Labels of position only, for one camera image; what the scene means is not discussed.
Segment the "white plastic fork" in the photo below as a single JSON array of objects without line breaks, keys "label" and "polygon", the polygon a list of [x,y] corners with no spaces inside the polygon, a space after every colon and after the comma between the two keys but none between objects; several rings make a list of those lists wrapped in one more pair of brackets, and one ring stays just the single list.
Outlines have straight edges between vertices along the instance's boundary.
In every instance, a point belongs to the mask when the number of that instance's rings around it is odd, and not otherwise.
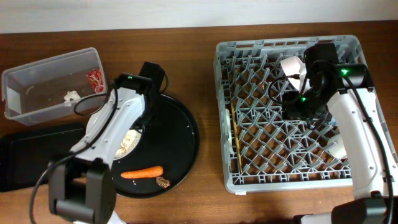
[{"label": "white plastic fork", "polygon": [[229,109],[225,109],[225,113],[226,113],[226,123],[227,123],[226,135],[227,135],[227,142],[228,142],[228,146],[229,146],[229,153],[233,156],[234,151],[233,151],[233,144],[232,144],[231,118],[230,118]]}]

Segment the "clear plastic bin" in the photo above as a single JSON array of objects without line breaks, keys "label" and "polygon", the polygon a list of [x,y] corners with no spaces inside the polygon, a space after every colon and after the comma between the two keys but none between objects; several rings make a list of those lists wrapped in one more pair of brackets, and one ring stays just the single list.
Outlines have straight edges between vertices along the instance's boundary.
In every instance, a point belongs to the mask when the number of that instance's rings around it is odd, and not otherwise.
[{"label": "clear plastic bin", "polygon": [[[87,74],[99,68],[104,90],[95,93]],[[67,54],[46,58],[3,71],[1,75],[2,101],[7,119],[32,126],[74,113],[79,100],[65,102],[68,91],[77,91],[83,110],[91,110],[102,104],[100,96],[106,93],[107,84],[100,57],[90,47]]]}]

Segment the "black rectangular tray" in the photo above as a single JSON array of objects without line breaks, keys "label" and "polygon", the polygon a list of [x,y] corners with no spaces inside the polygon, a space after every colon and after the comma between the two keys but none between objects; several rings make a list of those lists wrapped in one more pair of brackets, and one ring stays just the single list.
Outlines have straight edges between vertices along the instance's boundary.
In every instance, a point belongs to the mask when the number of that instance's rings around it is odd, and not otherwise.
[{"label": "black rectangular tray", "polygon": [[33,187],[49,161],[68,153],[84,135],[83,124],[70,123],[3,136],[1,192]]}]

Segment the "white bowl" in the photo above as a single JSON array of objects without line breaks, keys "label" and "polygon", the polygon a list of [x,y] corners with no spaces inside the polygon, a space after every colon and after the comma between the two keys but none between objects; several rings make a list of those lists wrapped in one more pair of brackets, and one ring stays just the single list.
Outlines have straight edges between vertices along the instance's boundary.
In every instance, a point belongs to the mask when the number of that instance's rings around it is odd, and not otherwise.
[{"label": "white bowl", "polygon": [[298,75],[298,79],[288,78],[289,82],[293,87],[298,90],[299,87],[299,76],[300,76],[300,65],[303,63],[297,56],[292,56],[280,61],[280,66],[286,76]]}]

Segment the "cream white cup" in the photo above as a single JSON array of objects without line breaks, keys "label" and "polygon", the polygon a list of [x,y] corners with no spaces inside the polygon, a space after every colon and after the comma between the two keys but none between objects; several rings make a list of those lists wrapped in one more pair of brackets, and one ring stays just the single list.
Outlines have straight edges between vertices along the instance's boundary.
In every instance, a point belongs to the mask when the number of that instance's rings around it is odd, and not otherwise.
[{"label": "cream white cup", "polygon": [[345,151],[344,143],[341,134],[337,134],[328,140],[328,144],[331,144],[328,152],[337,159],[346,159],[347,153]]}]

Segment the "round black tray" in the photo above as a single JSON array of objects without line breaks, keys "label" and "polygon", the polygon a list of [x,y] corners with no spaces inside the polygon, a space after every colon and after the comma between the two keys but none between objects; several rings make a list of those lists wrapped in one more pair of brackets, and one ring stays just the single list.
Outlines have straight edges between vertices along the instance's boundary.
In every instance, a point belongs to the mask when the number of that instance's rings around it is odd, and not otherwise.
[{"label": "round black tray", "polygon": [[[137,146],[113,162],[117,194],[129,198],[151,198],[176,187],[191,171],[199,152],[200,135],[191,112],[178,100],[162,95],[152,126],[142,132]],[[124,179],[121,173],[161,166],[162,177],[170,182],[159,186],[155,178]]]}]

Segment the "white tissue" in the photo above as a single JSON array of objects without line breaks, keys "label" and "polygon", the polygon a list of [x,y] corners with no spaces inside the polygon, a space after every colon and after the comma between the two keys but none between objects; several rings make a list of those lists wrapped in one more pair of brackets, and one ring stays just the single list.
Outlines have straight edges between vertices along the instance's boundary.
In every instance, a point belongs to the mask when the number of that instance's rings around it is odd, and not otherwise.
[{"label": "white tissue", "polygon": [[77,93],[77,91],[68,91],[67,94],[64,96],[65,102],[70,102],[74,100],[79,100],[81,96]]}]

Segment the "brown food scrap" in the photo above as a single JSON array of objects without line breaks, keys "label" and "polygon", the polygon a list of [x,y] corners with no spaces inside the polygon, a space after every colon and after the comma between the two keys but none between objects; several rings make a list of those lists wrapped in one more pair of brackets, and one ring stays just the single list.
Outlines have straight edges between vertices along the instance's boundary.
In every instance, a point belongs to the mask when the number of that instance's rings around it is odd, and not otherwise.
[{"label": "brown food scrap", "polygon": [[155,180],[156,180],[156,184],[159,187],[162,187],[163,189],[166,189],[166,188],[170,187],[170,185],[171,185],[170,181],[163,177],[156,177]]}]

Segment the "grey dishwasher rack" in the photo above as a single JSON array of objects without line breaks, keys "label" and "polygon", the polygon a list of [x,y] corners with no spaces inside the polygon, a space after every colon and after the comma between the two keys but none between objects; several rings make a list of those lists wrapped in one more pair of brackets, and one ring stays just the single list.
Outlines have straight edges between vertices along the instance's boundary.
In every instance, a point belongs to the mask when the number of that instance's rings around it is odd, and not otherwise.
[{"label": "grey dishwasher rack", "polygon": [[[353,186],[348,159],[337,159],[328,152],[328,140],[340,133],[333,118],[307,123],[282,117],[282,95],[295,88],[283,79],[280,61],[292,56],[303,60],[304,51],[315,44],[334,44],[341,62],[366,65],[354,35],[222,42],[216,46],[216,97],[224,185],[229,192]],[[231,104],[238,127],[242,174]],[[230,112],[233,156],[227,142],[225,109]]]}]

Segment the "red snack wrapper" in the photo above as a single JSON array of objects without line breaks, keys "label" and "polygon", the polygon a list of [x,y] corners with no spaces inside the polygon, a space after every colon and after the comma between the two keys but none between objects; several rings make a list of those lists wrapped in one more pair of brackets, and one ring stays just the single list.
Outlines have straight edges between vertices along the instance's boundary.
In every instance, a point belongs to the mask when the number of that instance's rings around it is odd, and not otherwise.
[{"label": "red snack wrapper", "polygon": [[99,68],[94,69],[87,74],[87,78],[95,93],[101,93],[104,90],[103,77]]}]

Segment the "wooden chopstick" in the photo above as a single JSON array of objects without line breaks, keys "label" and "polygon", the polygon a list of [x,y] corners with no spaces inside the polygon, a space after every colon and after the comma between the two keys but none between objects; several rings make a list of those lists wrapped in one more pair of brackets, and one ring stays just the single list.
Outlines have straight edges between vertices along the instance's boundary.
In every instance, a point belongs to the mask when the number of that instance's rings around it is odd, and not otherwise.
[{"label": "wooden chopstick", "polygon": [[233,128],[234,128],[234,137],[236,142],[236,151],[238,157],[238,164],[239,164],[239,171],[243,173],[242,161],[241,161],[241,152],[240,152],[240,145],[239,145],[239,138],[238,138],[238,127],[236,124],[236,116],[235,116],[235,109],[233,104],[231,104],[231,111],[232,111],[232,119],[233,119]]}]

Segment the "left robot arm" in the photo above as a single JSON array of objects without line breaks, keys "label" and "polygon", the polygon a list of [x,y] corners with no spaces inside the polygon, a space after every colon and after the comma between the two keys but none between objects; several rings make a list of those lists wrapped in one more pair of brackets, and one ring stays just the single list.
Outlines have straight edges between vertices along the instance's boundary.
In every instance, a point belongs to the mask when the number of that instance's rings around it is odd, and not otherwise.
[{"label": "left robot arm", "polygon": [[122,73],[110,85],[104,104],[90,114],[85,136],[68,153],[52,159],[39,177],[30,196],[31,223],[36,222],[35,196],[44,180],[50,213],[69,222],[122,222],[114,211],[114,157],[131,127],[150,123],[169,79],[160,65],[144,62],[138,75]]}]

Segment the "orange carrot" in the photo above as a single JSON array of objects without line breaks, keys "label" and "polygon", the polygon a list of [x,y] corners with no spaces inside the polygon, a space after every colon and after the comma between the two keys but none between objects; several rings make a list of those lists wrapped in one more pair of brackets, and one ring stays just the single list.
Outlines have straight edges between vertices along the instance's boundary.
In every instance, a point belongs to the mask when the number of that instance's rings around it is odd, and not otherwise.
[{"label": "orange carrot", "polygon": [[160,177],[164,173],[162,166],[154,166],[141,170],[132,170],[121,173],[121,177],[125,179],[146,179]]}]

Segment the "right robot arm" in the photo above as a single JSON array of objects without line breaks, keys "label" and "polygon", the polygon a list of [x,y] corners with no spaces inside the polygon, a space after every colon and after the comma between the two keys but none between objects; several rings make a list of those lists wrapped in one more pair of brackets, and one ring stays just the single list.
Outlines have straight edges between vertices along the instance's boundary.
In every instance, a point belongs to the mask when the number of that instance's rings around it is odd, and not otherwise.
[{"label": "right robot arm", "polygon": [[321,123],[333,118],[348,159],[353,201],[331,212],[298,215],[294,223],[397,223],[397,160],[382,123],[374,83],[363,63],[343,63],[334,44],[315,44],[280,63],[283,79],[298,80],[282,95],[285,119]]}]

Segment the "grey plate with food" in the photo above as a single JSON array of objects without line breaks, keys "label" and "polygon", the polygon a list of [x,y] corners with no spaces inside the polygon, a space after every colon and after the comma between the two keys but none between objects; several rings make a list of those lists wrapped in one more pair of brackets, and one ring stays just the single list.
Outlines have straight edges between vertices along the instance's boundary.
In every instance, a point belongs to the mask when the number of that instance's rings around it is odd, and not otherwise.
[{"label": "grey plate with food", "polygon": [[134,149],[140,138],[137,131],[131,129],[142,111],[137,107],[125,106],[116,111],[105,131],[95,141],[91,149],[80,154],[80,158],[93,161],[100,158],[106,164],[127,155]]}]

